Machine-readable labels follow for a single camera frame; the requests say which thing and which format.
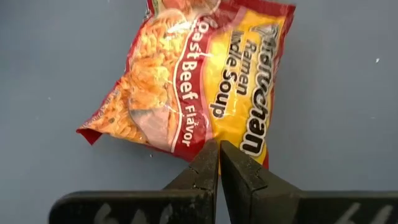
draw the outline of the gray-blue background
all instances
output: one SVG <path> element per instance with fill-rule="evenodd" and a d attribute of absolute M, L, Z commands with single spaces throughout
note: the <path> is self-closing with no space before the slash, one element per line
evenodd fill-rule
<path fill-rule="evenodd" d="M 397 190 L 398 1 L 296 3 L 267 136 L 271 170 L 302 189 Z M 45 223 L 76 190 L 160 189 L 187 165 L 109 136 L 91 147 L 75 133 L 122 75 L 145 8 L 0 2 L 2 223 Z M 220 189 L 217 221 L 229 222 Z"/>

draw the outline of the ramen noodle package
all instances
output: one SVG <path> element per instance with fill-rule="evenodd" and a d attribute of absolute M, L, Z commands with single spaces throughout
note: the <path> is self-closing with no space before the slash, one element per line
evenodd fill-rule
<path fill-rule="evenodd" d="M 260 0 L 148 0 L 124 75 L 79 129 L 192 160 L 228 140 L 267 164 L 274 83 L 295 7 Z"/>

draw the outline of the metal jaw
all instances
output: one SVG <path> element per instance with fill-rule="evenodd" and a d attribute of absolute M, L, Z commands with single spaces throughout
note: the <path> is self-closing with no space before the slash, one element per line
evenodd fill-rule
<path fill-rule="evenodd" d="M 214 223 L 219 151 L 232 224 L 398 223 L 397 192 L 301 191 L 230 142 L 214 140 L 163 190 L 72 193 L 55 203 L 49 223 Z"/>

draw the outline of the table surface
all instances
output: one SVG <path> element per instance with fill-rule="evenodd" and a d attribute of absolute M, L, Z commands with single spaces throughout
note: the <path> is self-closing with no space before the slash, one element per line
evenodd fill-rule
<path fill-rule="evenodd" d="M 267 136 L 271 170 L 302 189 L 397 190 L 398 1 L 296 3 Z M 90 146 L 75 133 L 122 75 L 145 8 L 1 1 L 4 223 L 45 223 L 54 201 L 76 190 L 161 189 L 187 165 L 109 136 Z M 221 188 L 217 209 L 228 223 Z"/>

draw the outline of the red label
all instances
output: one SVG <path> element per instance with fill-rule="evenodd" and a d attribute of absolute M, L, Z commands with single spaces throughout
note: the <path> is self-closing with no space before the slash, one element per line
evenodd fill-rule
<path fill-rule="evenodd" d="M 173 141 L 174 153 L 191 160 L 205 143 L 210 121 L 204 91 L 201 91 L 201 68 L 207 55 L 210 36 L 218 28 L 211 16 L 200 16 L 193 23 L 185 50 L 174 71 L 174 87 L 178 96 L 180 121 Z"/>

